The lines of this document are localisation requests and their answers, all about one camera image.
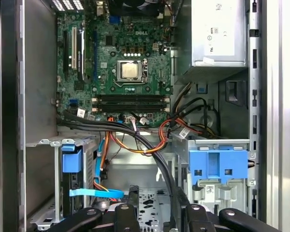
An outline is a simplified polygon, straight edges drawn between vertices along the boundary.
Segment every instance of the motherboard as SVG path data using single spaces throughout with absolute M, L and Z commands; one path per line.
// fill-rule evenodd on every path
M 173 91 L 169 19 L 97 16 L 90 2 L 82 13 L 58 15 L 58 114 L 159 126 Z

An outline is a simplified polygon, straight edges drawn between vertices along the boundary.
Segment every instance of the white label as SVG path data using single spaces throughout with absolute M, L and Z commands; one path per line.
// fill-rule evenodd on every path
M 215 202 L 215 185 L 205 185 L 205 200 L 207 203 Z
M 179 133 L 179 136 L 181 136 L 181 137 L 183 137 L 183 138 L 186 138 L 187 135 L 189 134 L 189 132 L 190 132 L 190 130 L 189 130 L 187 127 L 185 127 L 185 128 L 183 128 L 183 130 Z
M 77 109 L 77 116 L 84 118 L 85 117 L 85 112 L 86 112 L 86 110 L 82 110 L 82 109 L 78 108 Z
M 102 69 L 107 69 L 107 63 L 106 62 L 101 62 L 101 68 Z
M 205 9 L 205 56 L 234 56 L 235 0 L 207 0 Z
M 205 64 L 211 64 L 211 65 L 214 65 L 214 63 L 215 63 L 214 59 L 207 58 L 207 57 L 203 57 L 203 62 Z

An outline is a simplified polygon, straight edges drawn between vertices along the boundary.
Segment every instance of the expansion slot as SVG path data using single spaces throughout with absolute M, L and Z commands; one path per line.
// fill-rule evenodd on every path
M 71 68 L 77 69 L 77 28 L 72 27 L 72 60 L 71 60 Z
M 167 112 L 167 105 L 162 104 L 99 104 L 96 108 L 92 108 L 93 112 L 104 112 L 104 113 L 122 113 L 125 112 Z
M 69 34 L 66 30 L 63 32 L 63 72 L 66 76 L 69 74 Z
M 92 102 L 170 102 L 170 98 L 161 95 L 99 95 Z
M 97 69 L 98 69 L 98 34 L 96 31 L 93 32 L 93 79 L 98 80 Z

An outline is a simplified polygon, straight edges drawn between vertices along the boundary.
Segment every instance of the connector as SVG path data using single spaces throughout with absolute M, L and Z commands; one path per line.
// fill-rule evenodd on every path
M 149 120 L 147 119 L 147 118 L 145 118 L 145 117 L 142 117 L 141 119 L 140 119 L 140 123 L 142 124 L 142 125 L 149 125 Z
M 71 68 L 77 69 L 77 27 L 72 27 L 72 58 Z

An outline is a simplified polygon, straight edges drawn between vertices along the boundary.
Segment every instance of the pcie slot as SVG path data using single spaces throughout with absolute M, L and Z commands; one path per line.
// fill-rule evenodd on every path
M 77 32 L 77 78 L 80 81 L 88 83 L 88 78 L 85 75 L 85 31 Z
M 71 58 L 71 68 L 77 69 L 77 28 L 72 27 L 72 58 Z
M 93 102 L 169 102 L 170 99 L 161 95 L 99 95 Z
M 98 33 L 93 31 L 93 79 L 98 80 Z
M 63 72 L 69 73 L 69 34 L 66 30 L 63 32 Z
M 121 112 L 166 112 L 166 104 L 100 104 L 92 108 L 93 112 L 121 113 Z

